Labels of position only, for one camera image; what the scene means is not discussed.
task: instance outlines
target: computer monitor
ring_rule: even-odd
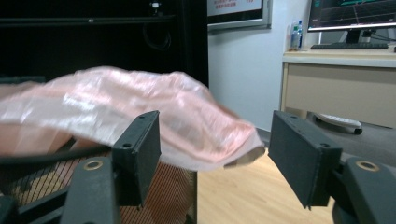
[[[358,43],[376,29],[396,27],[396,0],[312,0],[308,32],[347,31]]]

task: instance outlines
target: desk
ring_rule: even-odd
[[[283,56],[281,110],[396,127],[396,53],[389,49],[302,50]]]

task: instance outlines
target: pink plastic bag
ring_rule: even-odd
[[[188,75],[96,67],[0,95],[0,155],[51,153],[72,137],[112,146],[152,110],[160,111],[162,162],[203,171],[264,152],[255,127]]]

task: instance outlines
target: wooden floor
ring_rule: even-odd
[[[247,166],[198,174],[198,224],[330,224],[332,204],[304,209],[267,154]]]

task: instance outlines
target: plastic bag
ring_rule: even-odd
[[[152,110],[160,111],[162,162],[202,171],[264,152],[255,127],[188,75],[95,67],[0,96],[0,155],[52,153],[72,137],[112,146]]]

